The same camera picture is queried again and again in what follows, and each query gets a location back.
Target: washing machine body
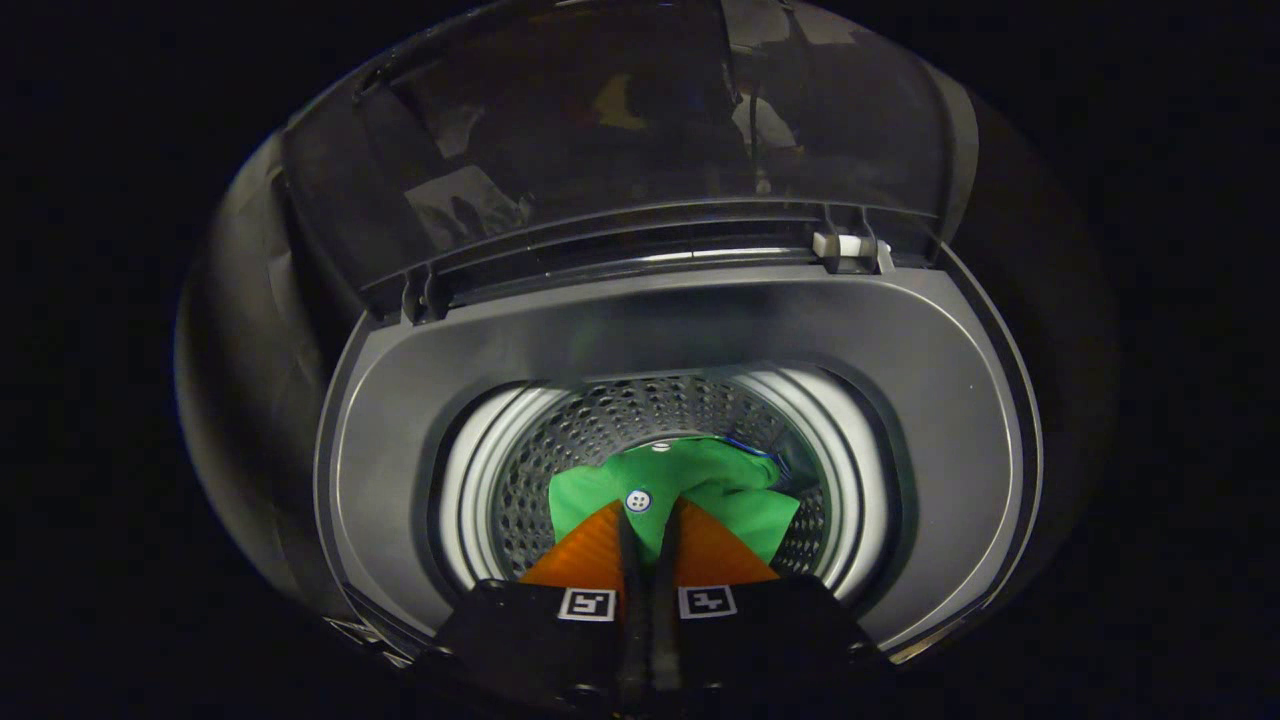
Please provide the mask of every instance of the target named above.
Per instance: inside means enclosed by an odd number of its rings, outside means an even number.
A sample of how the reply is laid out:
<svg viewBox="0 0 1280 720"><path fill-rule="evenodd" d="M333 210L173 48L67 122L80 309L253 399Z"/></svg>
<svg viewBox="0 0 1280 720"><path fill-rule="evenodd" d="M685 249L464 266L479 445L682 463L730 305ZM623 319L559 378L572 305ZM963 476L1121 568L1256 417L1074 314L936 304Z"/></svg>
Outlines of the washing machine body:
<svg viewBox="0 0 1280 720"><path fill-rule="evenodd" d="M553 543L550 477L732 437L773 561L896 664L1047 561L1105 461L1100 254L1027 143L805 3L506 3L321 94L192 269L179 410L282 592L408 666Z"/></svg>

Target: washing machine lid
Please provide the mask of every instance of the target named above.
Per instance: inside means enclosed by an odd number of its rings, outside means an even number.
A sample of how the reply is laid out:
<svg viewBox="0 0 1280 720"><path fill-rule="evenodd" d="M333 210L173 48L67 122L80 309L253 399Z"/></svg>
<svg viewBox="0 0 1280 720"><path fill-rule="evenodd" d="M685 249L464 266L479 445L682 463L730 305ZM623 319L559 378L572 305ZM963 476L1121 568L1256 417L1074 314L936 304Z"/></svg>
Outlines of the washing machine lid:
<svg viewBox="0 0 1280 720"><path fill-rule="evenodd" d="M284 168L321 263L383 315L413 269L689 204L852 205L928 255L974 138L959 86L804 3L518 1L339 81L289 123Z"/></svg>

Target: dark background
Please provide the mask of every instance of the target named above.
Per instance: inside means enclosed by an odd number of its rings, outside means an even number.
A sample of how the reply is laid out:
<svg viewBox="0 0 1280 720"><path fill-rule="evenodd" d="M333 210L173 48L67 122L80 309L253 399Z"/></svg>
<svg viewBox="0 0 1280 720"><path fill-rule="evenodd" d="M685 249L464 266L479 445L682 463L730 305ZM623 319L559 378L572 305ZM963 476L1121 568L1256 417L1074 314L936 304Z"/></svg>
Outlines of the dark background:
<svg viewBox="0 0 1280 720"><path fill-rule="evenodd" d="M1275 480L1245 461L1272 415L1258 341L1276 324L1275 232L1248 214L1277 184L1261 114L1275 19L819 4L1027 133L1085 210L1121 307L1117 452L1098 496L1024 594L904 678L905 707L1275 716ZM170 354L184 268L239 163L332 81L461 6L42 5L10 26L6 293L28 368L5 433L9 588L31 605L10 618L17 716L454 714L253 573L186 457Z"/></svg>

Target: green cloth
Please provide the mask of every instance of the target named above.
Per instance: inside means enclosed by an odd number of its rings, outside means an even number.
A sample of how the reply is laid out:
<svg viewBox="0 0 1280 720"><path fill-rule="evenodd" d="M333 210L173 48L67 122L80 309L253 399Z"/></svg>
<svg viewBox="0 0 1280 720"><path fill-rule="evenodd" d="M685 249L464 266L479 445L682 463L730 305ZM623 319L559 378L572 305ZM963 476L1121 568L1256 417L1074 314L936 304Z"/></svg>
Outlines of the green cloth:
<svg viewBox="0 0 1280 720"><path fill-rule="evenodd" d="M739 537L764 562L778 544L800 507L794 497L767 489L778 479L778 466L768 457L739 450L716 438L684 438L660 446L643 446L614 455L596 468L582 465L554 475L548 491L556 542L600 507L621 500L640 541L645 565L658 560L667 516L676 498L709 512ZM644 512L627 509L632 491L649 493Z"/></svg>

